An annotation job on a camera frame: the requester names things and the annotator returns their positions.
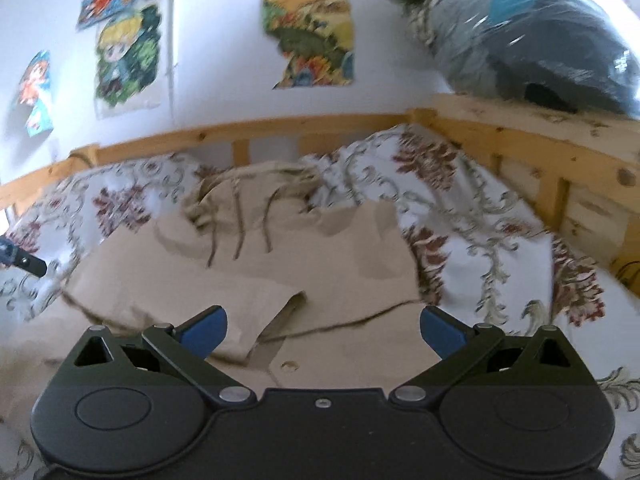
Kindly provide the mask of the floral patterned white bedspread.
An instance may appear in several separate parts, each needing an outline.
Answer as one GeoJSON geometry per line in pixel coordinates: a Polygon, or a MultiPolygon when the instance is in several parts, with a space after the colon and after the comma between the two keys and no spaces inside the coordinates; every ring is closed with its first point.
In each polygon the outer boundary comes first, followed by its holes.
{"type": "MultiPolygon", "coordinates": [[[[559,326],[597,379],[615,415],[602,470],[639,474],[639,300],[570,234],[544,228],[520,192],[441,136],[400,125],[324,156],[312,203],[355,207],[388,200],[416,262],[427,304],[466,324],[487,322],[528,336],[559,326]]],[[[1,274],[1,327],[34,321],[52,332],[65,306],[66,278],[114,229],[137,231],[177,211],[214,174],[187,154],[166,154],[85,170],[51,185],[10,237],[47,261],[42,280],[1,274]]]]}

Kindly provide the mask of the wooden bed frame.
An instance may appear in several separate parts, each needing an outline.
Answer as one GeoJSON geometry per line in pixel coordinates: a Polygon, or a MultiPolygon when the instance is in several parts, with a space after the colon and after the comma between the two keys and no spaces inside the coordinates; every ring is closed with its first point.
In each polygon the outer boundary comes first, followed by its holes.
{"type": "Polygon", "coordinates": [[[439,94],[404,114],[338,114],[228,122],[72,151],[62,162],[1,188],[1,206],[21,214],[43,189],[76,172],[208,144],[229,143],[249,164],[255,139],[290,136],[299,155],[326,154],[353,136],[402,122],[437,132],[524,194],[539,218],[639,289],[639,125],[611,115],[568,113],[439,94]]]}

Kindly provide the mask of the plastic bag of clothes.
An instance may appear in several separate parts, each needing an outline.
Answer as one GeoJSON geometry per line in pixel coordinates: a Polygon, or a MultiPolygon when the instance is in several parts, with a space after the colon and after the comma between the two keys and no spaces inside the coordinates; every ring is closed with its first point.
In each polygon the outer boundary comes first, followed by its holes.
{"type": "Polygon", "coordinates": [[[451,88],[639,115],[639,18],[624,0],[392,0],[451,88]]]}

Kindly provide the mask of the beige Champion hooded jacket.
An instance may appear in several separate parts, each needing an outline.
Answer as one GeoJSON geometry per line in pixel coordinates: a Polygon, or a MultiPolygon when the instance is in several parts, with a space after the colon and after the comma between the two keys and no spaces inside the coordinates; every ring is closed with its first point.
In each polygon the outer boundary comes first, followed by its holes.
{"type": "Polygon", "coordinates": [[[235,168],[204,179],[179,212],[116,229],[60,298],[2,342],[2,419],[27,429],[91,324],[131,334],[213,306],[228,325],[207,361],[258,392],[392,390],[434,365],[394,205],[310,206],[320,183],[305,164],[235,168]]]}

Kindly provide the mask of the orange haired anime poster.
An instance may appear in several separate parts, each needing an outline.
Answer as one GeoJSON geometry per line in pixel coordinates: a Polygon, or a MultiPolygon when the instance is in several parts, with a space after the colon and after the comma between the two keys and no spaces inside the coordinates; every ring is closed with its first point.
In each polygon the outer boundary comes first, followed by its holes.
{"type": "Polygon", "coordinates": [[[25,129],[31,138],[54,128],[50,64],[50,52],[38,52],[27,65],[17,87],[16,104],[29,108],[25,129]]]}

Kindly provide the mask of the landscape poster on wall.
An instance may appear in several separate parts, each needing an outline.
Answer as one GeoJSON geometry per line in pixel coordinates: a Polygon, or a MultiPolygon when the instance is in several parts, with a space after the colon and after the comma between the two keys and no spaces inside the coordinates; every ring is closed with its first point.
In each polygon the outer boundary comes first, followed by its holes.
{"type": "Polygon", "coordinates": [[[262,29],[286,59],[278,89],[349,86],[354,81],[350,0],[262,0],[262,29]]]}

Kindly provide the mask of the blond chibi character poster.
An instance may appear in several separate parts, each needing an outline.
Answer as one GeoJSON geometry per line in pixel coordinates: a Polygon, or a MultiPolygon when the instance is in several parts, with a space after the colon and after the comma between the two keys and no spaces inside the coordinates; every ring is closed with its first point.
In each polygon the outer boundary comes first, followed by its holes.
{"type": "Polygon", "coordinates": [[[163,97],[163,8],[145,3],[119,13],[96,34],[96,118],[160,105],[163,97]]]}

